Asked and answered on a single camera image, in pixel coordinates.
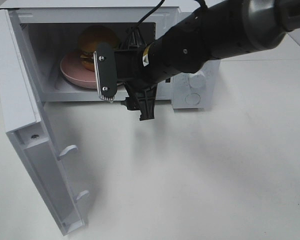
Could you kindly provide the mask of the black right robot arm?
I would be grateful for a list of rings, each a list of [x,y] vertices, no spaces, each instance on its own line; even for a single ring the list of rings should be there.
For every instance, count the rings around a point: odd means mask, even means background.
[[[180,73],[194,74],[207,61],[222,60],[276,48],[285,35],[300,29],[300,0],[205,1],[185,19],[150,44],[118,52],[118,70],[131,66],[121,102],[140,111],[140,120],[154,118],[157,88]]]

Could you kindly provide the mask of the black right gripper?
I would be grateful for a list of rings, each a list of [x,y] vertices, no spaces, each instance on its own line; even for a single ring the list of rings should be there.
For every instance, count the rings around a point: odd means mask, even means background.
[[[136,79],[125,86],[128,97],[121,102],[129,111],[140,111],[139,120],[155,118],[158,83],[180,73],[168,61],[163,41],[157,39],[147,47],[139,27],[131,28],[120,50],[138,49]]]

